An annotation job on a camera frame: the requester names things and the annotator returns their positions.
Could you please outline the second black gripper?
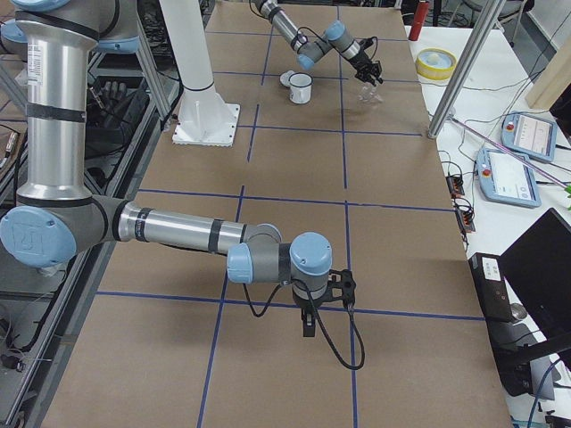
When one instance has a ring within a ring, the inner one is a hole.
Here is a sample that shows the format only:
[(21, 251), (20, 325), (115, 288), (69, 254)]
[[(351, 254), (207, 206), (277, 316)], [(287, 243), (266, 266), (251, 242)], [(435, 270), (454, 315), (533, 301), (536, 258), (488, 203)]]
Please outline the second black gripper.
[(304, 337), (315, 336), (315, 320), (317, 316), (317, 306), (312, 300), (301, 299), (297, 302), (302, 312), (302, 335)]

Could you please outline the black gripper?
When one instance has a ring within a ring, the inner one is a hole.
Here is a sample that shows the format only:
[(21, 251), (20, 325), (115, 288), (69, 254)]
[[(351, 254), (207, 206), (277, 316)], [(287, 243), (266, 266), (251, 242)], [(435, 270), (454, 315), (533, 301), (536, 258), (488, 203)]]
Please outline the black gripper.
[(368, 78), (368, 83), (372, 86), (376, 85), (374, 78), (379, 84), (384, 83), (381, 76), (382, 66), (379, 60), (373, 61), (369, 57), (364, 56), (355, 60), (354, 68), (356, 70), (356, 78)]

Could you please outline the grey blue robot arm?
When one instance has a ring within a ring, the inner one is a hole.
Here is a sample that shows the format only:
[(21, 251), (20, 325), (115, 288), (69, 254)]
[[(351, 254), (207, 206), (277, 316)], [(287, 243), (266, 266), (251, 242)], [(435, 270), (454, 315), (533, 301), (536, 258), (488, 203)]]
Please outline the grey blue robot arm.
[(339, 20), (331, 23), (322, 34), (298, 27), (277, 1), (249, 1), (251, 11), (284, 38), (297, 55), (297, 62), (304, 70), (310, 70), (330, 51), (336, 51), (355, 70), (355, 78), (372, 86), (382, 84), (382, 65), (367, 54), (367, 49), (377, 42), (376, 37), (358, 40)]

